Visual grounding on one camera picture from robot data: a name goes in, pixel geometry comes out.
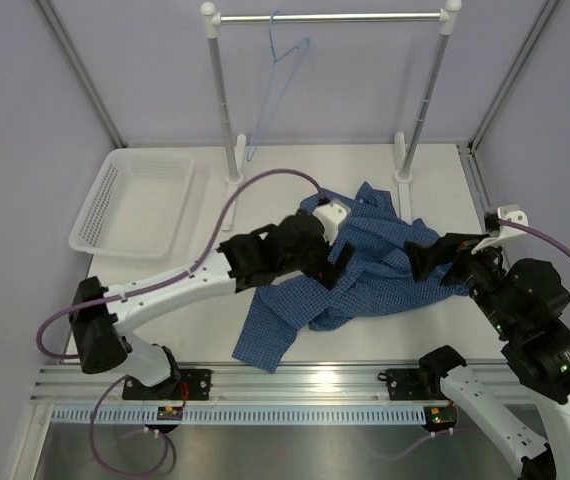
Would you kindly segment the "blue plaid shirt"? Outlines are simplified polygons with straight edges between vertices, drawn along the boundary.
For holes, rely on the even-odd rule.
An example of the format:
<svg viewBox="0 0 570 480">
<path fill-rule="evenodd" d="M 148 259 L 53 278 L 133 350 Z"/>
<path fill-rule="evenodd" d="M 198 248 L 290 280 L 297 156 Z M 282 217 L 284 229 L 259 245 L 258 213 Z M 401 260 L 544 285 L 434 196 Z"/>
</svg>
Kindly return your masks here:
<svg viewBox="0 0 570 480">
<path fill-rule="evenodd" d="M 255 290 L 232 357 L 275 372 L 298 332 L 332 331 L 358 317 L 380 317 L 427 307 L 452 296 L 465 296 L 461 285 L 444 286 L 441 265 L 427 280 L 415 282 L 404 245 L 430 246 L 438 234 L 422 219 L 402 221 L 390 192 L 363 183 L 354 197 L 341 196 L 351 210 L 330 254 L 335 261 L 347 244 L 355 251 L 337 285 L 327 289 L 298 275 Z"/>
</svg>

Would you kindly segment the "light blue wire hanger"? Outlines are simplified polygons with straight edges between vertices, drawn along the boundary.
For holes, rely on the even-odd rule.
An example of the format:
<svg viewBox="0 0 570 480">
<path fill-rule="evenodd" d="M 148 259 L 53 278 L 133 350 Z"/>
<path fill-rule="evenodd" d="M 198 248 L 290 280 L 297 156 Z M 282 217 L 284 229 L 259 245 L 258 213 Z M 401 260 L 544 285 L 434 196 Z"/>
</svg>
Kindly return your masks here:
<svg viewBox="0 0 570 480">
<path fill-rule="evenodd" d="M 248 162 L 253 160 L 258 148 L 262 145 L 270 125 L 278 112 L 279 106 L 301 65 L 305 61 L 311 46 L 310 38 L 302 37 L 296 44 L 292 44 L 286 50 L 280 51 L 277 48 L 277 43 L 274 38 L 274 25 L 276 23 L 276 16 L 279 13 L 279 10 L 274 10 L 268 21 L 268 46 L 271 56 L 271 69 L 269 81 L 257 115 L 254 132 L 248 141 L 245 153 L 245 160 Z M 291 69 L 287 77 L 283 81 L 280 81 L 279 68 L 284 61 L 290 58 L 293 60 Z"/>
</svg>

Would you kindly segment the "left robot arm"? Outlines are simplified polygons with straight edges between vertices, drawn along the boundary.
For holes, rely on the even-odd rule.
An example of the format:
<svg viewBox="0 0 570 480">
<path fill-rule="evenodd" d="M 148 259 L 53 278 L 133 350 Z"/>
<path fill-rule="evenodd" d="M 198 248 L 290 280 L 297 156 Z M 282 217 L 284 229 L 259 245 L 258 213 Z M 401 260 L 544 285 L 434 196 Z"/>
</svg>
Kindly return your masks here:
<svg viewBox="0 0 570 480">
<path fill-rule="evenodd" d="M 345 245 L 330 258 L 349 209 L 330 202 L 300 210 L 280 224 L 235 235 L 185 269 L 176 268 L 130 284 L 103 285 L 97 277 L 79 283 L 69 315 L 81 370 L 117 373 L 133 400 L 165 400 L 182 390 L 171 350 L 136 335 L 146 323 L 211 298 L 238 294 L 300 272 L 333 288 L 353 255 Z"/>
</svg>

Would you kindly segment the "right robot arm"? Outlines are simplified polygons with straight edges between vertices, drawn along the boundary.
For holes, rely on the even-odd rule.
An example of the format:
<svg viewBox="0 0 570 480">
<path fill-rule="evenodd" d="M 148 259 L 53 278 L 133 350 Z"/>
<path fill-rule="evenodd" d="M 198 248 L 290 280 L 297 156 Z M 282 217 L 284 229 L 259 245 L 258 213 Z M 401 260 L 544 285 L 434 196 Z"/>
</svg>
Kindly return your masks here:
<svg viewBox="0 0 570 480">
<path fill-rule="evenodd" d="M 525 258 L 505 269 L 500 248 L 484 246 L 485 239 L 448 233 L 431 246 L 407 242 L 404 251 L 415 281 L 445 265 L 442 285 L 468 291 L 503 341 L 501 353 L 531 395 L 546 434 L 515 417 L 449 345 L 420 358 L 418 386 L 461 408 L 518 478 L 570 479 L 570 329 L 561 320 L 570 293 L 550 262 Z"/>
</svg>

